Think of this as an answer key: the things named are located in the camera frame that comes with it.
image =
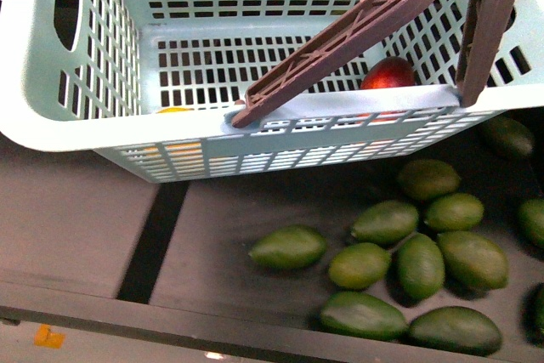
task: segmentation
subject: brown handle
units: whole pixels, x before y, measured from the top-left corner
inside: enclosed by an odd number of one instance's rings
[[[515,0],[468,0],[456,84],[461,105],[474,105],[485,88]]]
[[[305,43],[246,92],[246,109],[232,121],[243,128],[285,104],[400,27],[434,0],[363,0]]]

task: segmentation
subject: green fruit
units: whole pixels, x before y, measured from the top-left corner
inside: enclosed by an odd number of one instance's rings
[[[416,159],[400,169],[397,182],[410,198],[427,201],[456,191],[461,178],[446,162]]]
[[[446,271],[462,284],[480,290],[508,283],[506,254],[493,241],[471,231],[452,231],[438,237]]]
[[[388,272],[391,255],[371,242],[344,248],[331,261],[331,281],[346,289],[364,289]]]
[[[249,256],[263,267],[297,269],[315,263],[325,251],[326,240],[316,229],[294,224],[259,240],[250,250]]]
[[[544,335],[544,286],[536,294],[535,302],[533,303],[533,316],[535,317],[535,328]]]
[[[351,235],[359,241],[389,246],[416,230],[419,213],[409,203],[389,200],[367,208],[355,221]]]
[[[487,356],[502,345],[502,334],[493,320],[477,310],[446,306],[416,318],[409,339],[425,348]]]
[[[437,232],[470,230],[484,217],[484,205],[473,195],[453,193],[433,201],[425,212],[425,224]]]
[[[544,249],[544,199],[524,201],[518,209],[518,222],[525,238]]]
[[[524,124],[506,116],[494,116],[481,123],[479,133],[498,156],[506,159],[526,159],[535,149],[535,135]]]
[[[320,312],[320,321],[329,331],[375,340],[393,340],[408,329],[398,309],[359,292],[332,295]]]
[[[416,234],[399,249],[397,276],[410,297],[421,300],[433,296],[443,285],[444,259],[433,240]]]

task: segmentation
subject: dark gray surface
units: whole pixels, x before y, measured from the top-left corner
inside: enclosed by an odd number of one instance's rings
[[[537,282],[544,281],[542,254],[519,239],[513,221],[517,201],[538,195],[540,188],[528,162],[495,157],[474,132],[404,158],[193,182],[150,303],[319,330],[315,315],[337,290],[326,277],[328,261],[344,247],[347,228],[363,208],[403,198],[394,175],[402,163],[415,157],[448,161],[462,176],[461,190],[482,200],[484,222],[474,231],[507,252],[510,284],[478,295],[450,282],[417,305],[402,297],[393,277],[378,282],[368,293],[399,307],[408,320],[439,306],[475,308],[495,321],[504,335],[504,347],[494,357],[544,361],[544,349],[528,342],[522,325],[524,300]],[[309,269],[292,273],[255,267],[247,256],[249,247],[290,223],[319,229],[329,244],[325,257]]]
[[[157,186],[0,135],[0,281],[114,298]]]
[[[518,238],[513,222],[517,200],[540,189],[529,163],[496,158],[472,132],[414,156],[192,182],[151,305],[112,298],[157,186],[93,153],[42,154],[0,142],[2,317],[272,361],[544,361],[523,328],[524,301],[544,281],[544,258]],[[486,313],[505,337],[493,359],[332,335],[316,324],[336,290],[326,264],[344,246],[348,226],[369,204],[403,197],[394,175],[423,156],[453,164],[461,190],[484,202],[476,230],[507,251],[510,285],[483,297],[449,285],[418,305],[397,296],[394,279],[368,292],[408,320],[446,304]],[[330,245],[323,260],[291,274],[254,267],[247,256],[253,242],[293,222],[323,231]]]

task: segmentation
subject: plastic basket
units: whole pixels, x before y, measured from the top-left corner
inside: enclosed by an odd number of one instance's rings
[[[544,105],[544,0],[516,1],[470,108],[452,85],[468,0],[436,0],[260,123],[230,125],[252,82],[358,1],[80,0],[68,50],[54,0],[3,0],[0,129],[37,150],[95,150],[161,183],[408,155]],[[359,91],[388,55],[412,62],[421,85]],[[168,106],[192,111],[155,114]]]

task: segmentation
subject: black stripe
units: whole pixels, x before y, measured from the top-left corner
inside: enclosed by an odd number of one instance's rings
[[[167,183],[159,188],[117,299],[150,301],[188,188],[189,182]]]

